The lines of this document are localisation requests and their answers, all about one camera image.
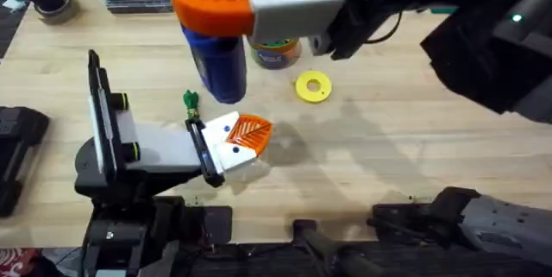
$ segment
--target yellow ring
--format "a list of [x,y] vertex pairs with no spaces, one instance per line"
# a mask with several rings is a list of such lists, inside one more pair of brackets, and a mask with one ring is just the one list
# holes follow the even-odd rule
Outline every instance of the yellow ring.
[[[320,85],[320,89],[317,91],[309,91],[307,85],[311,81],[318,83]],[[295,81],[295,91],[304,101],[317,104],[329,97],[331,93],[331,81],[324,73],[309,70],[299,75],[297,81]]]

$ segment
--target black device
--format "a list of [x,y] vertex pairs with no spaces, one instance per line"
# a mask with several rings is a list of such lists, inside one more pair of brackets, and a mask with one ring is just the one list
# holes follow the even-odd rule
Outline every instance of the black device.
[[552,211],[447,187],[429,204],[375,205],[367,220],[381,242],[461,245],[552,266]]
[[24,107],[0,106],[0,217],[12,214],[28,177],[33,148],[46,134],[49,118]]
[[[155,196],[202,175],[214,187],[223,183],[223,177],[212,172],[212,160],[199,131],[203,123],[186,121],[201,154],[198,170],[149,173],[129,169],[127,164],[140,158],[140,147],[122,142],[117,124],[117,112],[129,107],[128,99],[111,92],[107,72],[92,50],[88,73],[96,135],[78,151],[75,190],[91,198],[94,210],[83,241],[79,273],[94,277],[123,271],[125,276],[137,276],[161,258],[171,241],[204,246],[229,242],[231,208],[187,207],[182,197]],[[132,146],[135,153],[126,153]]]
[[347,0],[327,53],[350,58],[390,16],[436,5],[457,8],[421,43],[437,77],[489,110],[551,123],[552,0]]

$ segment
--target blue cylinder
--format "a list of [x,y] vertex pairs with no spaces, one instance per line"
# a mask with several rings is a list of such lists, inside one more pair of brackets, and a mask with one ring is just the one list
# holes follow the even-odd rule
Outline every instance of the blue cylinder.
[[221,38],[201,35],[185,26],[199,76],[215,99],[235,104],[245,96],[247,67],[241,37]]
[[241,37],[219,38],[201,35],[184,26],[199,76],[215,99],[235,104],[245,96],[247,67]]

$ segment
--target white object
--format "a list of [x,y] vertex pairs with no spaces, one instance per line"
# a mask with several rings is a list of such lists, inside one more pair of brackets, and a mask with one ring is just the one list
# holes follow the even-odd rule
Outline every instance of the white object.
[[[97,125],[92,97],[89,98],[89,104],[97,164],[100,173],[104,173],[104,155],[99,148],[98,130],[100,127],[109,130],[110,119],[107,112],[102,112],[106,125]],[[101,107],[106,108],[107,103],[101,102]],[[238,112],[232,112],[207,122],[201,130],[218,174],[224,174],[257,157],[254,149],[226,142],[239,118]],[[149,173],[191,173],[200,168],[198,152],[187,130],[135,124],[131,110],[118,111],[116,121],[121,143],[138,142],[140,146],[140,160],[127,163],[128,169],[143,169]],[[110,142],[113,134],[107,131],[106,135]]]
[[251,148],[226,142],[239,118],[238,112],[232,112],[207,122],[205,128],[201,130],[216,172],[219,174],[226,173],[257,157],[257,153]]
[[3,7],[6,7],[8,9],[11,9],[12,12],[22,9],[25,6],[25,2],[19,2],[17,0],[6,0],[2,4]]
[[249,0],[254,12],[253,43],[282,37],[319,35],[334,21],[345,0]]

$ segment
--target wooden tabletop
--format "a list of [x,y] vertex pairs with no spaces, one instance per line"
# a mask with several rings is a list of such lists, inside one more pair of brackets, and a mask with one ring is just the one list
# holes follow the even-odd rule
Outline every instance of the wooden tabletop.
[[[249,59],[247,96],[225,105],[202,86],[174,14],[113,16],[103,0],[79,2],[82,13],[60,26],[30,9],[0,66],[1,104],[52,118],[16,214],[0,221],[0,247],[82,242],[91,203],[73,189],[73,162],[92,133],[90,48],[112,90],[129,94],[137,122],[180,127],[182,94],[192,89],[204,120],[238,110],[274,124],[261,160],[230,174],[225,186],[199,178],[167,192],[194,205],[232,206],[235,242],[286,241],[299,217],[315,218],[334,238],[373,238],[365,225],[372,205],[431,200],[445,186],[552,209],[552,127],[497,116],[442,86],[418,45],[442,16],[406,15],[388,42],[350,60],[315,58],[306,46],[283,71]],[[309,69],[332,81],[321,104],[305,103],[292,88]]]

